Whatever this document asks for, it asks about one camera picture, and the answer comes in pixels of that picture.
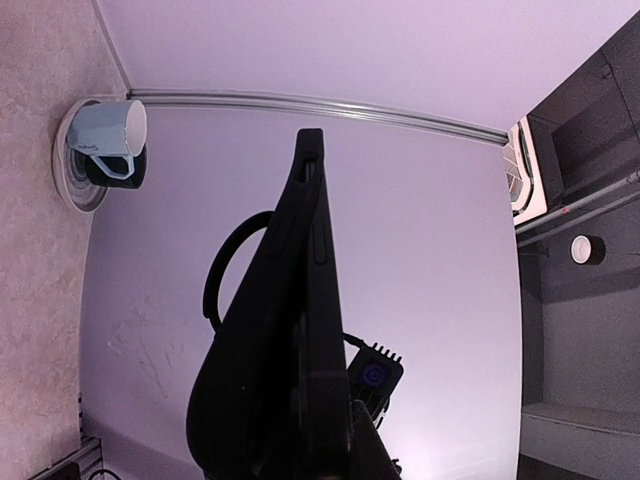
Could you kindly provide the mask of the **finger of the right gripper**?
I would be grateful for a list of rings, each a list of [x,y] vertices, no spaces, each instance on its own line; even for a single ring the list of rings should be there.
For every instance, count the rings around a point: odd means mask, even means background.
[[[401,475],[390,458],[365,404],[354,400],[351,404],[352,446],[350,479],[400,480]]]

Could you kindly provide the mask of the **black case of phone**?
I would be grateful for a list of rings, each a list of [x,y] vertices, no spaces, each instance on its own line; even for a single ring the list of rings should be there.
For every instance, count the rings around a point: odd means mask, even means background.
[[[241,223],[211,265],[203,315],[215,335],[186,415],[189,451],[208,479],[255,479],[269,430],[289,416],[291,334],[302,251],[324,182],[320,129],[297,133],[294,160],[277,206]],[[226,314],[221,281],[237,249],[264,233]]]

